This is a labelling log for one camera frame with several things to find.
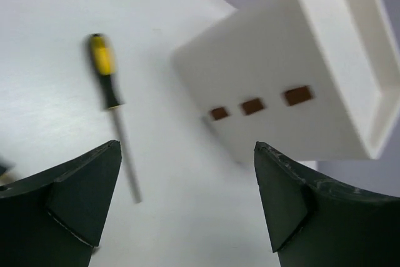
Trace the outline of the yellow handle screwdriver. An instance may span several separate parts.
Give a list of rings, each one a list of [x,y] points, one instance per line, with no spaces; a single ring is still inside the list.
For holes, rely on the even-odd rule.
[[[135,203],[143,200],[134,161],[131,157],[128,139],[120,116],[123,102],[118,96],[116,85],[116,60],[107,37],[101,33],[90,34],[86,38],[86,51],[94,76],[104,99],[104,108],[111,113],[115,131],[121,144],[122,161],[125,167],[132,198]]]

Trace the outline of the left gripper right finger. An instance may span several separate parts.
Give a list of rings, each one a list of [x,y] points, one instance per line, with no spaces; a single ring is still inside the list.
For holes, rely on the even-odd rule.
[[[399,198],[333,179],[262,142],[254,167],[281,266],[399,265]]]

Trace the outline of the grey metal file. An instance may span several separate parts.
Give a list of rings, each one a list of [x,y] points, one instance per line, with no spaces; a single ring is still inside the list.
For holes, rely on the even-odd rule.
[[[15,174],[12,172],[12,166],[4,159],[0,160],[0,182],[1,185],[13,183],[17,181]]]

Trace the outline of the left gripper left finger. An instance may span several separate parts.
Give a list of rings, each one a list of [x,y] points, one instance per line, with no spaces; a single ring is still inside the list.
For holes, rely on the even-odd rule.
[[[110,140],[1,186],[1,266],[88,266],[99,247],[121,167]]]

